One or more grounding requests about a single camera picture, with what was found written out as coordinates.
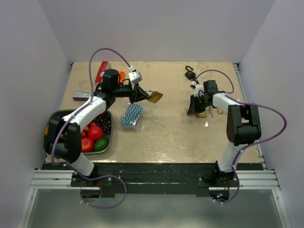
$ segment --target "gray wall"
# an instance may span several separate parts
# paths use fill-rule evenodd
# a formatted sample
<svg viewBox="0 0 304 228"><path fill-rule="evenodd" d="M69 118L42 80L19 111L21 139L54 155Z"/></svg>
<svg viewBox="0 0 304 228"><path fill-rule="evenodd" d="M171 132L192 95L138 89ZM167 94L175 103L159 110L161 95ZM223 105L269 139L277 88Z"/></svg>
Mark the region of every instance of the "gray wall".
<svg viewBox="0 0 304 228"><path fill-rule="evenodd" d="M286 132L262 145L267 167L275 168L294 228L304 224L304 1L277 0L241 62L250 101L271 105L287 117ZM262 112L263 138L282 121Z"/></svg>
<svg viewBox="0 0 304 228"><path fill-rule="evenodd" d="M16 227L68 61L37 0L0 1L0 227Z"/></svg>
<svg viewBox="0 0 304 228"><path fill-rule="evenodd" d="M275 0L39 0L69 59L240 62ZM97 60L118 60L100 54Z"/></svg>

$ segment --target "tabletop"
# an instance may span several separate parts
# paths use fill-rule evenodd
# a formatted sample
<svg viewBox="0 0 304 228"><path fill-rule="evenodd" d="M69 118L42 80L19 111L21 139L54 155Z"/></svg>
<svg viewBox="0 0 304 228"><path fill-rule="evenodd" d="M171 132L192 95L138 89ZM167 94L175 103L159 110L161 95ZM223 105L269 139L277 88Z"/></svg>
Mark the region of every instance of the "tabletop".
<svg viewBox="0 0 304 228"><path fill-rule="evenodd" d="M95 80L101 62L92 63ZM141 101L143 114L136 131L124 131L120 121L128 105L128 98L117 98L109 108L113 115L113 136L110 149L101 154L87 155L93 162L215 162L227 145L227 115L212 109L207 118L188 116L191 82L184 76L185 66L194 72L217 69L225 72L235 86L234 98L243 100L238 80L229 62L130 62L142 74L140 86L144 90L163 93L156 104ZM124 62L110 62L111 68L128 72ZM207 72L199 77L215 79L219 90L231 91L227 78L217 72ZM74 101L74 91L90 91L88 62L74 62L62 100L61 109L76 109L84 102ZM240 162L259 162L256 148L248 148Z"/></svg>

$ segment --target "red fruit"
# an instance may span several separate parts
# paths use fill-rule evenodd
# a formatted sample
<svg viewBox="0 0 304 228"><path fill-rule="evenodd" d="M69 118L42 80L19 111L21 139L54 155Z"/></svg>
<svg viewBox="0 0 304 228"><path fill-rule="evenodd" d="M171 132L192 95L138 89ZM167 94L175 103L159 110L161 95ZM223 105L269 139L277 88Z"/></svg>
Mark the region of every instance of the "red fruit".
<svg viewBox="0 0 304 228"><path fill-rule="evenodd" d="M94 149L94 141L88 137L81 139L81 152L88 153Z"/></svg>
<svg viewBox="0 0 304 228"><path fill-rule="evenodd" d="M103 137L103 135L104 131L97 126L91 127L90 130L87 132L87 136L89 136L94 141L100 139L101 137Z"/></svg>
<svg viewBox="0 0 304 228"><path fill-rule="evenodd" d="M96 124L95 124L94 122L91 122L91 123L89 124L89 127L94 127L94 126L96 126Z"/></svg>
<svg viewBox="0 0 304 228"><path fill-rule="evenodd" d="M81 138L85 137L86 136L86 132L85 131L82 131L81 132Z"/></svg>

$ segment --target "plastic container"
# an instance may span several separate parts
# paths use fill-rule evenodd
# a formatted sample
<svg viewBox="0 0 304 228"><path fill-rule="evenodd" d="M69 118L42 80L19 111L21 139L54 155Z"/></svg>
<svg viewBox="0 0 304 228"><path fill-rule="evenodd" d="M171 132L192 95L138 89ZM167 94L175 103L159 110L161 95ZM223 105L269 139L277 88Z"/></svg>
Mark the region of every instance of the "plastic container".
<svg viewBox="0 0 304 228"><path fill-rule="evenodd" d="M73 111L75 111L74 109L69 109L69 110L59 110L57 112L54 112L51 116L50 116L50 119L54 116L58 117L58 118L62 118L70 113L72 113ZM109 114L110 115L110 125L111 125L111 129L109 129L109 133L106 133L106 131L104 131L104 136L105 138L107 138L109 140L109 144L108 146L102 150L102 151L94 151L94 152L87 152L87 153L83 153L84 155L89 155L89 154L99 154L99 153L103 153L105 151L107 151L109 148L110 148L110 145L111 145L111 140L112 140L112 133L113 133L113 116L112 116L112 113L110 111L105 111L103 114L107 115Z"/></svg>

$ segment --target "robotic arm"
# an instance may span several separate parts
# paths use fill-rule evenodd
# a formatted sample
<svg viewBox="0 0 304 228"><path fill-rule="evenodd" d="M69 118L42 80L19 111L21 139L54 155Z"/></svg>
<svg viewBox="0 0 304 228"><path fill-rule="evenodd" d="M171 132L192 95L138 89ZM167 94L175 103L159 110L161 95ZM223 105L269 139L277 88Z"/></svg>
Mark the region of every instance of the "robotic arm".
<svg viewBox="0 0 304 228"><path fill-rule="evenodd" d="M261 137L261 125L258 107L235 102L224 91L219 91L215 80L205 81L203 86L193 81L191 87L194 95L190 97L190 107L187 112L198 114L206 107L220 108L227 113L226 133L228 144L222 157L216 162L215 168L208 181L216 182L219 179L233 177L233 165L236 166L241 157L237 153L245 145L252 144Z"/></svg>
<svg viewBox="0 0 304 228"><path fill-rule="evenodd" d="M55 148L55 157L68 162L75 170L85 176L92 176L94 164L81 153L80 133L99 114L102 114L115 102L116 97L128 97L130 103L148 100L156 103L162 97L161 93L152 93L150 96L139 86L142 75L131 68L128 84L118 82L118 71L108 69L104 72L102 83L98 84L93 99L86 101L81 107L69 115L59 119L52 117L48 123L48 132L44 139L44 150L51 154L54 141L62 126L71 119Z"/></svg>

